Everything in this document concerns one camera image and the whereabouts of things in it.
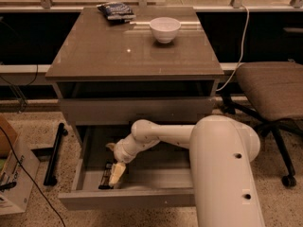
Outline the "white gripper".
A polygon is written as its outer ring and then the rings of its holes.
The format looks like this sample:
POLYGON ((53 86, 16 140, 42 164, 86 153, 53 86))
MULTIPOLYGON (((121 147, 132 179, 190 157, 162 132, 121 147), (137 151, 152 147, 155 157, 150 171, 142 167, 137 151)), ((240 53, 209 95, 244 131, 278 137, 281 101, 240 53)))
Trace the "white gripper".
POLYGON ((120 162, 113 164, 109 179, 109 185, 114 187, 122 177, 126 165, 136 156, 136 144, 133 138, 125 138, 117 143, 108 143, 106 148, 114 152, 115 159, 120 162))

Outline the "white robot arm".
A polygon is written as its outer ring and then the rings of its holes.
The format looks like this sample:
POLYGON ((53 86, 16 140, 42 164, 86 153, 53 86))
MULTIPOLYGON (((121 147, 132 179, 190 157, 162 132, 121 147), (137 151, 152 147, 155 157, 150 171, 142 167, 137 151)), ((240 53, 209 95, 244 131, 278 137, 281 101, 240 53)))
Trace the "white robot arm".
POLYGON ((219 115, 194 125, 137 120, 126 138, 108 145, 116 159, 109 185, 118 183, 139 152, 161 142, 189 150, 199 227, 265 227, 251 169, 260 141, 251 127, 219 115))

